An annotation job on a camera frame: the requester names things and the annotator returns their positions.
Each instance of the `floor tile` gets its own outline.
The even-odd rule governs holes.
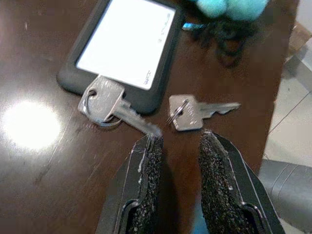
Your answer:
[[[269,134],[269,159],[312,167],[312,94],[308,94]]]
[[[308,90],[286,69],[283,71],[270,131],[308,94]]]
[[[300,231],[297,228],[293,227],[292,225],[288,224],[283,219],[280,219],[280,221],[281,221],[281,224],[282,224],[286,234],[303,234],[302,231]]]

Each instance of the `wooden table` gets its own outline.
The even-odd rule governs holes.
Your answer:
[[[96,230],[105,192],[142,134],[122,124],[92,125],[79,96],[56,74],[96,0],[0,1],[0,229],[4,234],[70,234]],[[200,131],[165,125],[168,97],[193,93],[206,102],[242,103],[205,128],[230,139],[260,166],[298,0],[272,0],[240,64],[224,68],[215,45],[202,49],[183,32],[158,113],[164,132],[159,234],[188,234],[200,189]]]

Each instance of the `key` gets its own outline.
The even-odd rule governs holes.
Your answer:
[[[85,90],[78,110],[102,127],[119,124],[120,121],[110,123],[116,116],[145,134],[161,136],[161,130],[156,125],[147,123],[122,98],[124,91],[121,84],[99,75]]]
[[[167,123],[173,122],[178,131],[201,129],[203,119],[211,118],[215,112],[223,115],[240,107],[237,102],[214,104],[197,102],[193,95],[172,95],[169,98],[169,105],[170,117]]]

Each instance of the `metal key ring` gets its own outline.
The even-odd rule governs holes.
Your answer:
[[[180,105],[178,108],[176,108],[175,112],[173,113],[172,116],[170,116],[168,119],[167,119],[167,124],[171,124],[181,113],[182,111],[184,110],[184,108],[186,107],[186,105],[189,103],[189,101],[186,99],[183,101],[183,104]]]
[[[84,114],[89,118],[91,116],[90,114],[90,111],[89,111],[89,105],[88,105],[88,101],[89,101],[89,98],[91,96],[95,96],[97,94],[96,90],[95,89],[91,89],[89,90],[86,98],[83,100],[83,112]],[[113,119],[114,116],[111,116],[107,119],[107,121],[95,121],[96,124],[98,124],[100,127],[103,127],[103,128],[110,128],[110,127],[114,127],[114,126],[118,126],[120,125],[121,123],[121,119],[117,120],[116,122],[113,122],[113,123],[107,123],[109,121],[111,121]]]

